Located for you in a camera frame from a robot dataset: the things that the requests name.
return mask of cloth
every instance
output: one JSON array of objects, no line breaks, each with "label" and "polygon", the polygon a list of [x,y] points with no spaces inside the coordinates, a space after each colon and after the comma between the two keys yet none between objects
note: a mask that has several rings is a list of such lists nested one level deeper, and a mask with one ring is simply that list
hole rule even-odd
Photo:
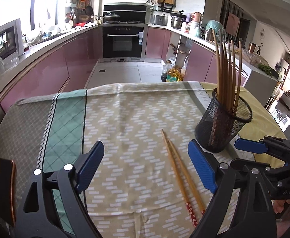
[{"label": "cloth", "polygon": [[[18,101],[0,126],[0,157],[15,160],[17,166],[16,209],[35,168],[59,170],[100,140],[105,155],[85,199],[101,234],[189,237],[193,226],[160,130],[164,129],[174,142],[207,207],[211,193],[204,189],[187,145],[194,139],[194,128],[211,100],[213,88],[212,84],[198,82],[112,84]],[[254,97],[244,89],[241,96],[251,106],[253,120],[240,135],[254,140],[280,135],[278,125],[270,121],[270,115]],[[248,152],[236,154],[254,159]],[[215,156],[219,162],[230,163],[230,155],[224,150]],[[185,186],[200,219],[187,183]],[[63,228],[72,232],[61,199],[54,195]],[[229,227],[237,198],[235,190],[220,232]]]}]

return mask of black mesh cup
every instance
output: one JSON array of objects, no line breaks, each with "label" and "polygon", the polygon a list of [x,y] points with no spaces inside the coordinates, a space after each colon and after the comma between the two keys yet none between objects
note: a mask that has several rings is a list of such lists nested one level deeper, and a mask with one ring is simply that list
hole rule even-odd
[{"label": "black mesh cup", "polygon": [[239,98],[237,113],[233,116],[217,100],[215,88],[212,91],[211,103],[195,128],[195,137],[206,150],[221,152],[251,120],[251,108],[243,98]]}]

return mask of black oven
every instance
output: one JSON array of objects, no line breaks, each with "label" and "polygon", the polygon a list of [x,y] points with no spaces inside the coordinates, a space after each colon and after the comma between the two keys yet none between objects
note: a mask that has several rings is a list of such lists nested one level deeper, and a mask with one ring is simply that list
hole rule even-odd
[{"label": "black oven", "polygon": [[103,26],[103,58],[141,58],[144,27]]}]

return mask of blue gripper pad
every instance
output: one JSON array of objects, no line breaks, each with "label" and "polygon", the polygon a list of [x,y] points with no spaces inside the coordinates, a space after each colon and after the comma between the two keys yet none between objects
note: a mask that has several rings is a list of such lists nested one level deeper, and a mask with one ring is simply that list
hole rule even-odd
[{"label": "blue gripper pad", "polygon": [[77,185],[75,187],[78,194],[86,190],[98,169],[104,156],[104,146],[101,141],[97,141],[89,151],[88,157],[77,174]]},{"label": "blue gripper pad", "polygon": [[246,139],[237,139],[234,142],[234,146],[236,149],[256,153],[256,154],[263,154],[266,153],[268,148],[266,147],[264,142],[260,141],[253,141],[253,140],[246,140]]},{"label": "blue gripper pad", "polygon": [[202,149],[197,141],[191,140],[188,144],[188,155],[201,179],[203,186],[210,190],[212,194],[216,193],[218,186],[216,184],[215,172],[201,152]]}]

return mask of oil bottle label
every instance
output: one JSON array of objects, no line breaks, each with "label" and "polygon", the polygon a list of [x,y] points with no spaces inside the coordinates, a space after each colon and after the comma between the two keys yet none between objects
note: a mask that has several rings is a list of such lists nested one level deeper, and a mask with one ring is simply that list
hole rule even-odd
[{"label": "oil bottle label", "polygon": [[172,77],[172,76],[168,75],[166,82],[176,82],[177,80],[178,80],[177,77]]}]

